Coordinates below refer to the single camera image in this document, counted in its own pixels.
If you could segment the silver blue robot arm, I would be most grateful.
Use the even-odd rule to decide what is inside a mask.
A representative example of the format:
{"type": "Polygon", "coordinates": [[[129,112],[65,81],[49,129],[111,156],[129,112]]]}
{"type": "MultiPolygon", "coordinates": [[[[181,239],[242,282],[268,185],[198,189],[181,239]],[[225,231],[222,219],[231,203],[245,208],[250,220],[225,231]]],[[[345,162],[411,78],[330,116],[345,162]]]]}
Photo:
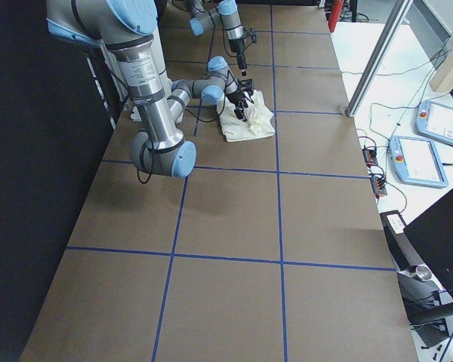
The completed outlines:
{"type": "Polygon", "coordinates": [[[234,77],[222,56],[208,61],[208,77],[170,82],[165,71],[153,1],[48,1],[48,31],[56,38],[114,54],[144,128],[131,144],[138,172],[187,177],[196,147],[176,126],[190,100],[207,105],[229,100],[237,118],[253,94],[250,79],[234,77]]]}
{"type": "Polygon", "coordinates": [[[220,27],[228,39],[229,55],[236,58],[242,76],[247,75],[245,51],[257,41],[252,29],[246,29],[241,22],[235,1],[220,1],[215,8],[207,10],[202,1],[185,1],[190,13],[190,28],[194,36],[220,27]]]}

